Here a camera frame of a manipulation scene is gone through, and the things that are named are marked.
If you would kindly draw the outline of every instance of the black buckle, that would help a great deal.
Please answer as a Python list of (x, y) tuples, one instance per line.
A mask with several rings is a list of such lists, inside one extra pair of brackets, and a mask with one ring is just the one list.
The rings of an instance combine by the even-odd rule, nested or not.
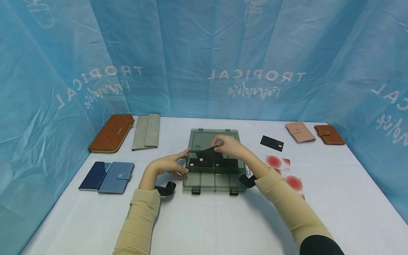
[(156, 186), (155, 189), (159, 192), (160, 196), (170, 196), (174, 193), (176, 189), (176, 183), (168, 182), (166, 187)]
[(200, 186), (193, 186), (191, 187), (191, 193), (195, 195), (201, 194), (201, 188)]
[(230, 187), (230, 195), (238, 196), (238, 194), (239, 194), (239, 188), (238, 187), (234, 187), (234, 186)]
[(255, 175), (252, 175), (250, 178), (248, 178), (245, 174), (241, 175), (239, 177), (239, 181), (242, 183), (242, 185), (246, 188), (252, 188), (255, 186)]

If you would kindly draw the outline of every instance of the blue wallet with snap button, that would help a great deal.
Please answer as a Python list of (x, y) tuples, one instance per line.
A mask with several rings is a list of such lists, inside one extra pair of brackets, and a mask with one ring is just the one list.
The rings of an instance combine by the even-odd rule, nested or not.
[(128, 182), (132, 179), (135, 164), (113, 162), (99, 187), (98, 193), (123, 194)]

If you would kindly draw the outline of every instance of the beige sleeve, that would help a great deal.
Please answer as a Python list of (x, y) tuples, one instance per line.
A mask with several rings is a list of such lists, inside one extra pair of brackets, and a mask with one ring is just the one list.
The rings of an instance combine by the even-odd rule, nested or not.
[(130, 209), (116, 241), (113, 255), (148, 255), (153, 223), (160, 206), (160, 194), (152, 191), (135, 190)]
[(255, 183), (261, 194), (272, 202), (281, 215), (298, 248), (311, 235), (333, 239), (308, 203), (275, 170), (271, 169)]

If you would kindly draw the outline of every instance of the gray fabric wallet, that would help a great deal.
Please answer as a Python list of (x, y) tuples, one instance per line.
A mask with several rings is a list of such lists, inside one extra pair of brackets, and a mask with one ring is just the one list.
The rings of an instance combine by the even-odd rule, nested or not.
[(133, 138), (133, 151), (155, 149), (159, 146), (160, 115), (139, 116)]

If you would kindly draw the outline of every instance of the long brown wallet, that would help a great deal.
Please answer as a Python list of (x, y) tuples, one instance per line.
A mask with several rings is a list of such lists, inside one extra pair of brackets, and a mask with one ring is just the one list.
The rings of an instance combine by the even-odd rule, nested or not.
[(297, 142), (312, 142), (316, 140), (303, 122), (288, 123), (286, 128)]
[(132, 127), (132, 115), (112, 115), (89, 146), (91, 152), (115, 153)]
[(332, 125), (317, 125), (315, 126), (315, 130), (317, 132), (317, 135), (322, 139), (324, 144), (327, 145), (346, 144)]

